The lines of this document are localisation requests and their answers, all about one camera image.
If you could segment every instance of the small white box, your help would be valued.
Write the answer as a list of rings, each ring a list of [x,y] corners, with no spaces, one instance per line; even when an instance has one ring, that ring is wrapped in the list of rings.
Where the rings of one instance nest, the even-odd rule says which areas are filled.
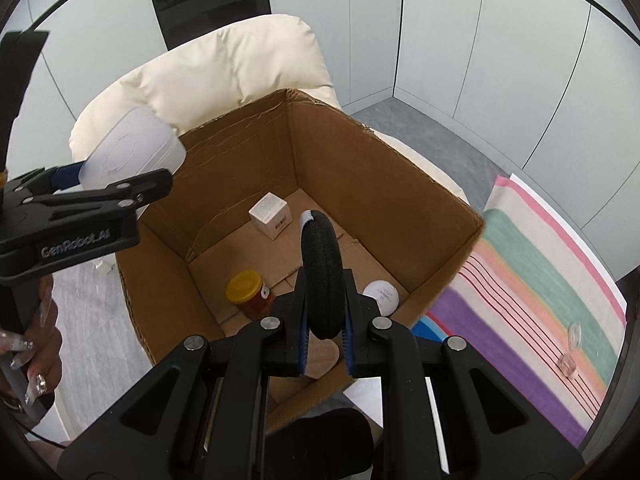
[[[291,223],[291,211],[287,202],[273,193],[267,193],[256,205],[249,209],[251,222],[255,228],[270,240],[275,240],[283,229]]]

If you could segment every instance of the black foam pad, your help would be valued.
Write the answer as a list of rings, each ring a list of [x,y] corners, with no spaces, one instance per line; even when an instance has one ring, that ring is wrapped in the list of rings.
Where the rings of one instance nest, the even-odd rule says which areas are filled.
[[[300,418],[264,443],[265,480],[338,480],[373,460],[367,419],[353,408]]]
[[[308,325],[318,339],[332,339],[344,326],[346,300],[342,257],[334,227],[327,216],[314,210],[311,216],[300,234]]]

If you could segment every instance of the striped cloth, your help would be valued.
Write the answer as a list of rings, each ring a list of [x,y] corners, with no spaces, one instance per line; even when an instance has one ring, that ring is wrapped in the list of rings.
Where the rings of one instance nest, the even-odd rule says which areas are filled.
[[[481,240],[414,333],[465,337],[577,447],[620,355],[625,301],[583,241],[516,177],[498,177],[484,219]],[[572,323],[582,338],[568,379],[557,362]]]

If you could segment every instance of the cream cushion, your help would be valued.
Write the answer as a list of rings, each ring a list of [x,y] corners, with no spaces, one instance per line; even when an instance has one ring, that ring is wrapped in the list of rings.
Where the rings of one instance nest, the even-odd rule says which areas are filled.
[[[94,98],[69,147],[85,160],[129,110],[146,106],[181,135],[273,91],[297,88],[340,108],[318,41],[300,18],[257,16],[182,44],[127,73]],[[448,175],[399,140],[376,134],[466,201]]]

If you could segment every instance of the hand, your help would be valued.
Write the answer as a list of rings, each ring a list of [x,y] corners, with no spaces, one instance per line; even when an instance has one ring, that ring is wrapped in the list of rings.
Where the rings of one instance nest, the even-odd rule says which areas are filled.
[[[0,354],[18,352],[12,361],[12,368],[22,368],[29,363],[27,378],[29,386],[25,396],[27,405],[47,392],[52,392],[62,378],[60,347],[62,336],[56,328],[58,306],[51,297],[53,276],[40,279],[38,294],[40,307],[34,314],[30,327],[24,336],[7,332],[0,328]],[[0,392],[13,395],[6,379],[0,375]]]

